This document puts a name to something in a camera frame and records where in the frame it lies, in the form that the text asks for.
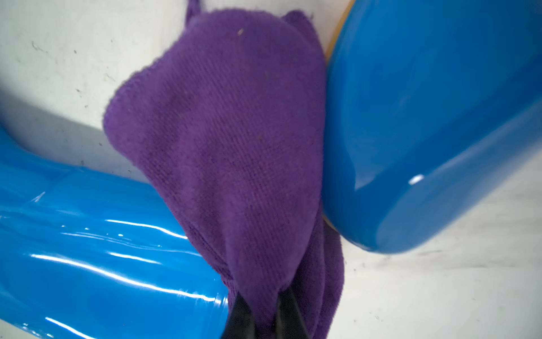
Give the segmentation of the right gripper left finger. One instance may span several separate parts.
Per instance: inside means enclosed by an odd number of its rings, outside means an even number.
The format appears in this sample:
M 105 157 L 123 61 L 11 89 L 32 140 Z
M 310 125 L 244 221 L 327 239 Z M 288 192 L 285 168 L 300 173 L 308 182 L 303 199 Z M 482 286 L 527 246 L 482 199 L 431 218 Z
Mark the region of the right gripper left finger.
M 238 294 L 221 339 L 256 339 L 255 322 L 245 299 Z

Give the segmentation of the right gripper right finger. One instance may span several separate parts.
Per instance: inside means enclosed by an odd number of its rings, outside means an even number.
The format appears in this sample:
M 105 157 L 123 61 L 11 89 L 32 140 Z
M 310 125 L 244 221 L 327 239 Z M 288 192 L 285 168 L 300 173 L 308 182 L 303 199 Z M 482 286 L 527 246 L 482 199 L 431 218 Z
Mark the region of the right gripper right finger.
M 275 335 L 276 339 L 309 339 L 309 333 L 292 288 L 279 294 Z

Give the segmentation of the blue rubber boot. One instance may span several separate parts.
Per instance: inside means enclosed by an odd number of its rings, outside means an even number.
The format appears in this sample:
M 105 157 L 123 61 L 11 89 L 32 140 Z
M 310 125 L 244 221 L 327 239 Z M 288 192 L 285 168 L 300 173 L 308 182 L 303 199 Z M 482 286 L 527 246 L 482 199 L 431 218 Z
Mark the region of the blue rubber boot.
M 301 9 L 329 41 L 331 338 L 541 337 L 540 1 L 207 1 Z M 1 3 L 1 323 L 31 338 L 218 338 L 227 288 L 115 152 L 115 89 L 185 1 Z

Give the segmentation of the purple cloth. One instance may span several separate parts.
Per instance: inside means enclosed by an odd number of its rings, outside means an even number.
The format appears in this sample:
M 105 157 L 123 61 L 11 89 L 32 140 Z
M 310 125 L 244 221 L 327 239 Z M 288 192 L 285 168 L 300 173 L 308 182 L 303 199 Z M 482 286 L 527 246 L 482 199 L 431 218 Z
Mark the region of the purple cloth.
M 292 288 L 309 338 L 326 338 L 344 286 L 322 212 L 325 56 L 301 11 L 189 1 L 179 39 L 110 100 L 111 145 L 149 180 L 190 243 L 240 294 L 256 338 L 276 338 Z

